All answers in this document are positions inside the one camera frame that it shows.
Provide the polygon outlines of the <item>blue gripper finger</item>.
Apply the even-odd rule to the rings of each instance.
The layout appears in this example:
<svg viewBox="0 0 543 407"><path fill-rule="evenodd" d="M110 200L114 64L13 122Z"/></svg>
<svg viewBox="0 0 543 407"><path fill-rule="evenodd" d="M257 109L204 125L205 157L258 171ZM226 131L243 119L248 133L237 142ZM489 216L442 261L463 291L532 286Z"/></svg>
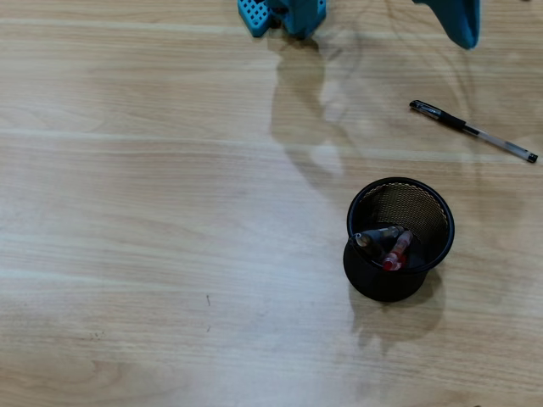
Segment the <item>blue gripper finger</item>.
<svg viewBox="0 0 543 407"><path fill-rule="evenodd" d="M480 0L420 0L428 6L445 34L459 47L470 50L479 43L481 22Z"/></svg>

